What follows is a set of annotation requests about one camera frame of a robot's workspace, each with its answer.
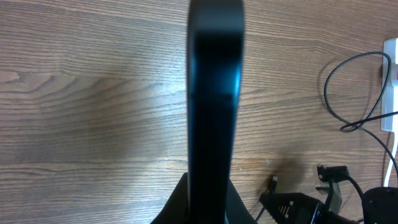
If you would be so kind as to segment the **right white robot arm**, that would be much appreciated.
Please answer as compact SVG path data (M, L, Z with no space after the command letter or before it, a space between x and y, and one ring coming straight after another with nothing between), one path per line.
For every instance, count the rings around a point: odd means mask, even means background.
M325 202L303 193L277 193L277 177L274 176L269 191L261 194L259 201L263 209L277 223L290 224L351 224L338 213L342 205L339 183L349 181L357 190L363 208L364 224L397 223L397 189L376 187L363 192L349 175L346 166L317 166L320 185L316 189L327 194Z

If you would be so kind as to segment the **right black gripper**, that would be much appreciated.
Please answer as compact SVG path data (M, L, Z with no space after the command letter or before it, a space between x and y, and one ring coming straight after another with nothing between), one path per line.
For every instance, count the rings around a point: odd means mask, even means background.
M311 224L319 222L323 214L337 215L342 205L340 182L350 181L346 166L314 168L315 189L327 195L324 205L303 193L263 193L259 201L278 224Z

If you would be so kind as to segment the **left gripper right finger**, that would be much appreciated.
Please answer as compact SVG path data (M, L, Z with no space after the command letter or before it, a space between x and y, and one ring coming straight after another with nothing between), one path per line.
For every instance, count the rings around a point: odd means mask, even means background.
M245 207L231 180L228 181L225 218L227 224L257 224Z

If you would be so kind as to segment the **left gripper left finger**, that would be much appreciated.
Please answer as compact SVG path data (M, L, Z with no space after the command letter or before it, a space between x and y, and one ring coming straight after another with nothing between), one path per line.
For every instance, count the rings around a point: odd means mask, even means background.
M167 203L151 224L188 223L188 178L184 173Z

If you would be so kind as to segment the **blue Galaxy smartphone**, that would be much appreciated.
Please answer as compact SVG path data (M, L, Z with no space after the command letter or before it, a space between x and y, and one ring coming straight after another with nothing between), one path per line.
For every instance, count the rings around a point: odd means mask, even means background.
M242 1L191 1L187 26L190 223L224 223L243 45Z

